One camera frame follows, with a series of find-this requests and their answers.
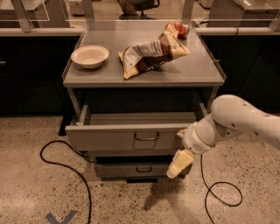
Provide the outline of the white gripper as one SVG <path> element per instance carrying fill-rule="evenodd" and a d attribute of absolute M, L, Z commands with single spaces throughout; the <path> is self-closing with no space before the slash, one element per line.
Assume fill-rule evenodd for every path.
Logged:
<path fill-rule="evenodd" d="M 193 154 L 203 154 L 212 149 L 219 141 L 224 141 L 234 136 L 230 128 L 218 124 L 211 114 L 198 122 L 191 124 L 187 129 L 177 132 L 182 138 L 186 150 L 177 150 L 166 175 L 170 179 L 176 178 L 194 160 Z"/>

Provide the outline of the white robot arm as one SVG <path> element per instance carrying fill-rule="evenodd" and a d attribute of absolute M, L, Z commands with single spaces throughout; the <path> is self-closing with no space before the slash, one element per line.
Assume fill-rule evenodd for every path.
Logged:
<path fill-rule="evenodd" d="M 279 116 L 267 114 L 235 95 L 217 97 L 209 115 L 177 133 L 183 149 L 175 153 L 167 177 L 176 178 L 193 162 L 195 155 L 201 155 L 219 141 L 231 139 L 242 132 L 255 134 L 280 149 Z"/>

